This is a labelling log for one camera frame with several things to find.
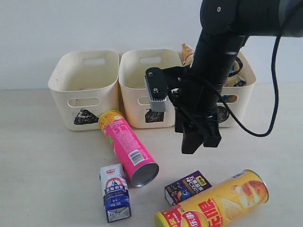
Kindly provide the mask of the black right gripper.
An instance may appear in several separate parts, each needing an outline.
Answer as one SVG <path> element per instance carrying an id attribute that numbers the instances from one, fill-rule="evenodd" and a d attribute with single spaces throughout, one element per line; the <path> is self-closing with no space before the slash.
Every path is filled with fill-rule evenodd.
<path id="1" fill-rule="evenodd" d="M 175 132 L 183 133 L 182 154 L 194 154 L 204 147 L 218 147 L 219 131 L 217 101 L 224 78 L 211 72 L 197 73 L 185 66 L 179 75 L 176 94 Z"/>

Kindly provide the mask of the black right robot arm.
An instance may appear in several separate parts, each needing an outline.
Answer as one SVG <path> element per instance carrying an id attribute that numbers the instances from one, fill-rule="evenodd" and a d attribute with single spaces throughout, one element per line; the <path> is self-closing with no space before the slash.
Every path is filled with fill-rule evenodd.
<path id="1" fill-rule="evenodd" d="M 276 56 L 282 37 L 302 37 L 303 3 L 300 0 L 204 0 L 200 9 L 202 31 L 194 60 L 180 80 L 176 129 L 183 133 L 181 151 L 193 154 L 200 146 L 215 148 L 221 141 L 217 101 L 240 49 L 251 36 L 273 36 L 271 60 L 276 119 L 279 93 Z"/>

